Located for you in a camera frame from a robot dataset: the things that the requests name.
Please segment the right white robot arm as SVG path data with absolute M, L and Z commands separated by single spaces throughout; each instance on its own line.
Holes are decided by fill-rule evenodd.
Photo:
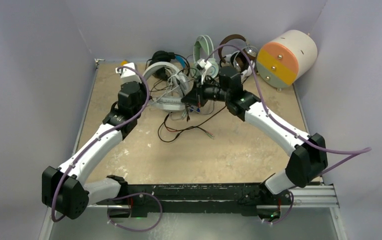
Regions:
M 243 88 L 231 66 L 220 69 L 218 81 L 195 82 L 181 101 L 199 107 L 207 101 L 224 102 L 229 113 L 264 132 L 286 152 L 290 159 L 285 169 L 261 183 L 259 196 L 267 204 L 285 190 L 304 188 L 328 166 L 327 155 L 320 150 L 326 146 L 325 139 L 293 127 L 268 109 L 259 97 Z

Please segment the white grey headphones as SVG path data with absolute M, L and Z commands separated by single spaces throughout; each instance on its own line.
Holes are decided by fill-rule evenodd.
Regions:
M 176 65 L 165 61 L 150 65 L 143 75 L 149 79 L 157 70 L 162 68 L 165 68 L 168 74 L 167 89 L 160 96 L 152 96 L 148 105 L 171 113 L 184 112 L 186 106 L 181 102 L 181 99 L 191 91 L 191 80 Z

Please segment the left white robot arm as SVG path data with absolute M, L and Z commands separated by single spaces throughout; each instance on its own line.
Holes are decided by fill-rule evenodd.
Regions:
M 59 167 L 47 167 L 42 173 L 42 203 L 51 209 L 51 218 L 78 218 L 88 205 L 110 199 L 120 205 L 128 198 L 124 179 L 108 176 L 87 183 L 87 179 L 103 158 L 136 127 L 147 106 L 149 90 L 146 83 L 136 81 L 121 85 L 118 100 L 111 106 L 92 138 Z

